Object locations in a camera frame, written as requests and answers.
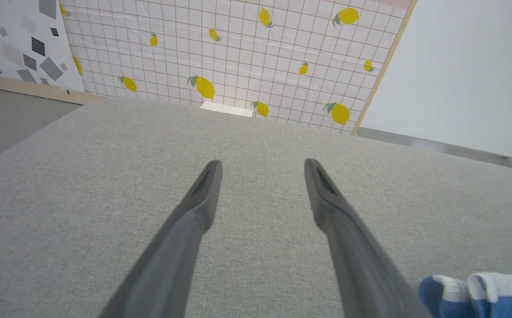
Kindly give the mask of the small white box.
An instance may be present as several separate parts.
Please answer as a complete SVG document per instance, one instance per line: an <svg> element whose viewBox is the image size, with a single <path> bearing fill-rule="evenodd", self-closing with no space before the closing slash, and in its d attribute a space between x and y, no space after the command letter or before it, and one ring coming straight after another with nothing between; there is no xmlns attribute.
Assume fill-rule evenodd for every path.
<svg viewBox="0 0 512 318"><path fill-rule="evenodd" d="M219 113L232 114L232 115L237 115L237 116L242 116L242 117L252 117L252 114L253 114L253 111L250 111L249 109L244 109L241 107L229 106L229 105L224 105L221 103L215 103L215 102L209 102L209 101L203 102L201 105L201 109L217 111Z"/></svg>

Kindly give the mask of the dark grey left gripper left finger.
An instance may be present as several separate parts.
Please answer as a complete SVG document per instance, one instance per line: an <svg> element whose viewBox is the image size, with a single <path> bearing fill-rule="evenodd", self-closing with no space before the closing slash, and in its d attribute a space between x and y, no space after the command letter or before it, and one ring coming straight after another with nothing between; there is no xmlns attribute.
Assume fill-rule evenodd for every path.
<svg viewBox="0 0 512 318"><path fill-rule="evenodd" d="M222 162L212 160L118 286L99 318L184 318L202 237L217 211Z"/></svg>

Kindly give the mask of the grey terrazzo pattern panel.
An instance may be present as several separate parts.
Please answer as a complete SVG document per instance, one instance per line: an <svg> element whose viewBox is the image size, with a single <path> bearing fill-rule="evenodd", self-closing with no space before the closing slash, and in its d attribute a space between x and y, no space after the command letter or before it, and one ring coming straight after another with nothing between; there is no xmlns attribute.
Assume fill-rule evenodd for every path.
<svg viewBox="0 0 512 318"><path fill-rule="evenodd" d="M59 0L0 0L0 90L84 105L83 69Z"/></svg>

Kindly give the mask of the blue and white cloth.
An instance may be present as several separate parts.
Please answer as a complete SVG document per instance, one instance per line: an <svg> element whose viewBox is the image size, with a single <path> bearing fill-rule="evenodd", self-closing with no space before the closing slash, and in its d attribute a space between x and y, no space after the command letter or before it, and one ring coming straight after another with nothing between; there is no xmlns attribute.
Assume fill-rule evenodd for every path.
<svg viewBox="0 0 512 318"><path fill-rule="evenodd" d="M467 280L433 275L418 288L432 318L512 318L512 275L473 273Z"/></svg>

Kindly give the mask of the lemon print tiled panel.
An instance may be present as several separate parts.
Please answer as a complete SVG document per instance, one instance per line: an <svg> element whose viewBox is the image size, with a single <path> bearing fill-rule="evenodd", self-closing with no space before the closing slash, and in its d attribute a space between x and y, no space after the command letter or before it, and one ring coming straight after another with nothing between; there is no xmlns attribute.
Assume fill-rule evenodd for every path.
<svg viewBox="0 0 512 318"><path fill-rule="evenodd" d="M58 0L85 91L357 133L418 0Z"/></svg>

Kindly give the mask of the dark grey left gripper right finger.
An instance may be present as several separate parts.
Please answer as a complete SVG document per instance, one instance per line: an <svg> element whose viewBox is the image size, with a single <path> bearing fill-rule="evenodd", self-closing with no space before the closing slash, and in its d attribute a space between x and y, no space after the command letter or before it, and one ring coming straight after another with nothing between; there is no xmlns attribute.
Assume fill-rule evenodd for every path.
<svg viewBox="0 0 512 318"><path fill-rule="evenodd" d="M432 318L370 229L316 159L304 176L315 224L326 235L345 318Z"/></svg>

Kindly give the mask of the plain white panel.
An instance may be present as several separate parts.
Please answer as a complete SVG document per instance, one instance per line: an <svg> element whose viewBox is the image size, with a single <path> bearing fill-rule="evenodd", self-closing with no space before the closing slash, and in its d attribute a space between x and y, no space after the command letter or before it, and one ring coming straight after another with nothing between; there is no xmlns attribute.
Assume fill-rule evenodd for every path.
<svg viewBox="0 0 512 318"><path fill-rule="evenodd" d="M512 157L512 0L417 0L360 128Z"/></svg>

